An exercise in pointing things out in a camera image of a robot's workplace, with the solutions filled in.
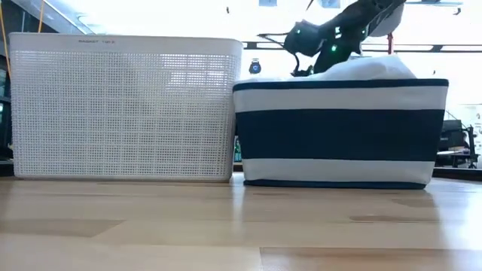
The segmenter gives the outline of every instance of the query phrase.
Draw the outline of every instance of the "mesh basket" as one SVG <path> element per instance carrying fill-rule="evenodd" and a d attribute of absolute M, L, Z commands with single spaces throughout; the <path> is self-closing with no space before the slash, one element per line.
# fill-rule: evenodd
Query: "mesh basket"
<path fill-rule="evenodd" d="M 11 35 L 15 175 L 223 181 L 243 45 Z"/>

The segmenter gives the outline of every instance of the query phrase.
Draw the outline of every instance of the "orange cable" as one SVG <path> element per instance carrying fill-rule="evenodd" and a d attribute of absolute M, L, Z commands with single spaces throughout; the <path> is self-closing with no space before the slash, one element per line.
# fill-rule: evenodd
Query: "orange cable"
<path fill-rule="evenodd" d="M 7 58 L 7 70 L 8 70 L 9 76 L 11 76 L 12 71 L 10 69 L 10 58 L 8 58 L 7 33 L 5 32 L 5 23 L 4 23 L 4 20 L 3 20 L 2 1 L 0 1 L 0 22 L 2 23 L 3 46 L 4 46 L 4 49 L 5 49 L 5 57 Z"/>
<path fill-rule="evenodd" d="M 38 32 L 40 33 L 42 31 L 42 20 L 44 19 L 44 6 L 45 6 L 45 0 L 41 0 L 42 3 L 40 5 L 40 19 L 38 20 Z"/>

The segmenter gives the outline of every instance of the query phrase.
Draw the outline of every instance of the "white stripe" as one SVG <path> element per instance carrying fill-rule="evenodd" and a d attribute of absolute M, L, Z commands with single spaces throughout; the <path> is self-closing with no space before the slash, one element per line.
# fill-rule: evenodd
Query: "white stripe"
<path fill-rule="evenodd" d="M 282 109 L 445 109 L 447 87 L 238 90 L 236 112 Z"/>
<path fill-rule="evenodd" d="M 434 162 L 246 159 L 246 180 L 401 181 L 428 184 Z"/>

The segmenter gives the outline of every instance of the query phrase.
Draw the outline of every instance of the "desk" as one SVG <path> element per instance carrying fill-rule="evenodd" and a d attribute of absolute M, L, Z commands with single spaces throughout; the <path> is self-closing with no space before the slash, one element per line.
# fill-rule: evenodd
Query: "desk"
<path fill-rule="evenodd" d="M 439 151 L 437 152 L 437 158 L 440 157 L 447 157 L 452 160 L 452 167 L 458 168 L 460 160 L 470 160 L 470 165 L 468 166 L 470 169 L 476 169 L 477 165 L 474 163 L 475 160 L 479 157 L 478 154 L 468 154 L 464 153 L 463 151 Z"/>
<path fill-rule="evenodd" d="M 394 193 L 243 181 L 0 181 L 0 269 L 482 270 L 478 183 Z"/>

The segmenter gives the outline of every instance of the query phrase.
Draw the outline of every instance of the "ceiling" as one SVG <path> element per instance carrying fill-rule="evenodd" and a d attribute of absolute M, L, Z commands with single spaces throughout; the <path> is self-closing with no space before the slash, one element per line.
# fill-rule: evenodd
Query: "ceiling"
<path fill-rule="evenodd" d="M 276 2 L 276 7 L 260 7 L 260 1 Z M 316 0 L 308 12 L 309 0 L 46 0 L 44 21 L 59 32 L 221 36 L 246 41 L 262 32 L 287 32 L 303 18 L 322 23 L 341 12 L 322 8 L 321 1 L 333 0 Z M 340 7 L 354 1 L 340 0 Z M 41 0 L 14 2 L 34 16 L 39 14 Z M 405 44 L 482 44 L 482 36 L 474 35 L 482 27 L 480 0 L 465 0 L 459 15 L 453 15 L 457 3 L 442 0 L 441 4 L 443 7 L 406 5 L 395 40 Z M 65 27 L 66 23 L 74 29 Z M 371 41 L 384 43 L 385 38 Z"/>

